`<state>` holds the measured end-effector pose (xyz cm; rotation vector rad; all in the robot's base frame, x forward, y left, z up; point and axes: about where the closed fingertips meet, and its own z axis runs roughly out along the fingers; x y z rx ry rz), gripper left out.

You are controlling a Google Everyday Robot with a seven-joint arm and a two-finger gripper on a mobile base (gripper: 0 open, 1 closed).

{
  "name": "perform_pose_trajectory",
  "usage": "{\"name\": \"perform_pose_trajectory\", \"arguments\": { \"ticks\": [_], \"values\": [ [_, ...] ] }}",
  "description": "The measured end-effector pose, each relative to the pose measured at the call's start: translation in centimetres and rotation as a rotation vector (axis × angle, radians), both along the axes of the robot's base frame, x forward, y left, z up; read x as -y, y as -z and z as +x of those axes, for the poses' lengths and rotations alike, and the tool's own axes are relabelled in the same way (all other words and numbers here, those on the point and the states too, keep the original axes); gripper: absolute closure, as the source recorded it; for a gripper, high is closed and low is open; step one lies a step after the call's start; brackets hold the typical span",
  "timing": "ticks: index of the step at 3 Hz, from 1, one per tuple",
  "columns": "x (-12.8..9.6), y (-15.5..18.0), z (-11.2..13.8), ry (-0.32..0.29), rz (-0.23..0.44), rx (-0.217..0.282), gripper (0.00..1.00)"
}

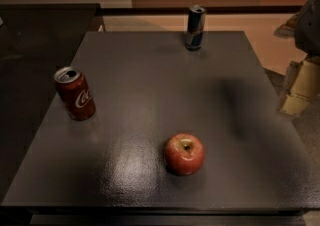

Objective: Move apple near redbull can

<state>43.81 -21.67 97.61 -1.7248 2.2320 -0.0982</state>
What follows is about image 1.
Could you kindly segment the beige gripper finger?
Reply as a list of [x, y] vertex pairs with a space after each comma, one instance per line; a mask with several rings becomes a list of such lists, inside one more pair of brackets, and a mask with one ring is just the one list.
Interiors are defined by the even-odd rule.
[[292, 15], [285, 23], [276, 28], [274, 35], [280, 38], [293, 38], [298, 22], [298, 16], [298, 13]]
[[287, 68], [278, 110], [299, 116], [320, 93], [320, 58], [291, 61]]

